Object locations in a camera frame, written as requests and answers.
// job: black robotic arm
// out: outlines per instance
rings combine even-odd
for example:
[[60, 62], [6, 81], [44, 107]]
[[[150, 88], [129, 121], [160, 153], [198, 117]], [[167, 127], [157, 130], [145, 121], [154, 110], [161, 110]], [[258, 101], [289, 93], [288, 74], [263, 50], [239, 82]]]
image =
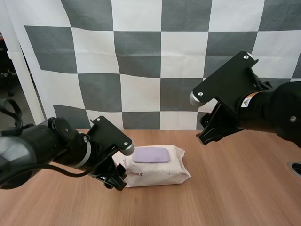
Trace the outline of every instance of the black robotic arm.
[[[10, 103], [15, 112], [5, 106]], [[70, 127], [63, 118], [50, 118], [40, 125], [23, 126], [21, 111], [12, 99], [0, 100], [0, 110], [15, 119], [15, 128], [1, 132], [0, 188], [12, 189], [24, 184], [41, 169], [61, 172], [70, 177], [90, 176], [102, 181], [107, 188], [122, 190], [126, 170], [116, 166], [112, 156], [121, 151], [131, 155], [132, 141], [105, 117], [93, 121], [87, 134]], [[84, 171], [74, 174], [50, 162]]]

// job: checkerboard backdrop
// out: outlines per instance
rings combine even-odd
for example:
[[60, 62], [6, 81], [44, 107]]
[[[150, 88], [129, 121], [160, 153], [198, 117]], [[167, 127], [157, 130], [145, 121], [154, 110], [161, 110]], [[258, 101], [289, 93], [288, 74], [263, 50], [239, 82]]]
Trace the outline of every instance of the checkerboard backdrop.
[[192, 89], [239, 51], [277, 87], [301, 81], [300, 0], [10, 0], [47, 117], [88, 129], [202, 129]]

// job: white square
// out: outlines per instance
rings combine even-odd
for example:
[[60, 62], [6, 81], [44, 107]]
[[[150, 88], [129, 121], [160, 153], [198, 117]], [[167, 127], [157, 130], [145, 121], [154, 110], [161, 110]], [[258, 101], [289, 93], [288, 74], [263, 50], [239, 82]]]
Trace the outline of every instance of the white square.
[[[85, 109], [77, 74], [41, 71], [40, 79], [43, 81], [43, 87], [39, 87], [39, 90], [42, 90], [39, 94], [47, 102], [47, 105], [64, 105]], [[54, 110], [47, 112], [47, 117], [49, 115], [55, 115]]]
[[97, 112], [86, 110], [90, 125], [93, 126], [91, 120], [98, 118], [99, 116], [104, 116], [107, 120], [109, 120], [114, 126], [118, 129], [123, 130], [123, 120], [122, 120], [122, 112]]
[[160, 111], [160, 78], [120, 75], [123, 112]]
[[160, 129], [197, 129], [197, 112], [160, 112]]
[[264, 0], [213, 0], [210, 32], [258, 31]]
[[202, 78], [208, 32], [162, 32], [161, 78]]
[[252, 68], [259, 77], [290, 79], [301, 52], [301, 31], [258, 32]]
[[207, 104], [199, 107], [198, 112], [211, 112], [216, 104], [217, 104], [217, 100], [213, 98]]
[[112, 0], [114, 31], [161, 31], [161, 0]]
[[72, 28], [78, 73], [119, 73], [114, 32]]
[[23, 25], [70, 27], [67, 13], [60, 0], [9, 0], [14, 16]]

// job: black square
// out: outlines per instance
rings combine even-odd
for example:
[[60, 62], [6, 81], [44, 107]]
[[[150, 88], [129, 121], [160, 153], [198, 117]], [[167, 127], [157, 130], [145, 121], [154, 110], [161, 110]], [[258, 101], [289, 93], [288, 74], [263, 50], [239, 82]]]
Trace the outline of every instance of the black square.
[[124, 129], [160, 129], [160, 112], [123, 112]]
[[119, 74], [79, 74], [79, 86], [87, 110], [121, 112]]
[[240, 51], [251, 53], [257, 32], [209, 32], [204, 78], [209, 77]]
[[91, 128], [85, 109], [76, 107], [53, 105], [56, 116], [65, 118], [73, 129]]
[[301, 30], [300, 0], [265, 0], [259, 31]]
[[71, 27], [113, 31], [111, 0], [62, 0]]
[[70, 27], [25, 26], [41, 70], [77, 73]]
[[292, 76], [293, 79], [301, 79], [301, 53], [298, 58], [298, 62], [295, 68], [295, 71]]
[[212, 0], [162, 0], [162, 31], [208, 31]]
[[161, 78], [161, 111], [197, 111], [189, 101], [193, 88], [203, 81], [202, 78]]
[[161, 32], [114, 32], [120, 74], [160, 78]]

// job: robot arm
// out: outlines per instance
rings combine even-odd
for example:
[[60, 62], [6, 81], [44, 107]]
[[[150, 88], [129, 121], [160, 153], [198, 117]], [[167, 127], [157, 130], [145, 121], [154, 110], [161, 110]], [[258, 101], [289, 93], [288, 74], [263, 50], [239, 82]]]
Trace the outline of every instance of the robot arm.
[[[15, 113], [4, 105], [9, 102]], [[2, 131], [0, 137], [0, 188], [12, 189], [24, 184], [41, 169], [59, 171], [70, 177], [90, 176], [111, 189], [122, 190], [126, 183], [123, 166], [115, 166], [112, 156], [121, 151], [131, 155], [132, 141], [100, 116], [93, 121], [87, 134], [72, 129], [63, 118], [50, 118], [40, 125], [23, 126], [21, 111], [12, 99], [0, 100], [0, 110], [15, 119], [15, 128]], [[57, 166], [56, 162], [84, 171], [74, 174]]]
[[200, 120], [204, 130], [197, 137], [202, 144], [249, 129], [274, 132], [301, 147], [301, 82], [273, 90], [252, 71], [257, 62], [241, 51], [193, 89], [193, 105], [218, 101]]

